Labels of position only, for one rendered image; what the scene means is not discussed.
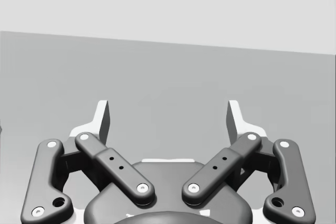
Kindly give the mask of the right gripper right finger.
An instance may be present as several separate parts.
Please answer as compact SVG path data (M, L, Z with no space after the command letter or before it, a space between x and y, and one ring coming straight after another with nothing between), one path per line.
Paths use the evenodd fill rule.
M238 101L227 106L230 147L219 151L182 187L182 199L202 204L223 183L237 190L254 171L267 174L273 193L263 216L269 222L315 222L314 209L299 145L289 139L271 142L262 127L246 122Z

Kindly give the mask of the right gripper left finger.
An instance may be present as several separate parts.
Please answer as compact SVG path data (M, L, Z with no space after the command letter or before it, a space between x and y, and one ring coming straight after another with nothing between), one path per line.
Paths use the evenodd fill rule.
M62 142L39 143L24 199L22 223L64 223L74 214L71 198L63 192L70 173L84 170L99 189L114 183L135 205L155 199L153 184L116 150L106 147L109 105L100 100L91 122L71 130Z

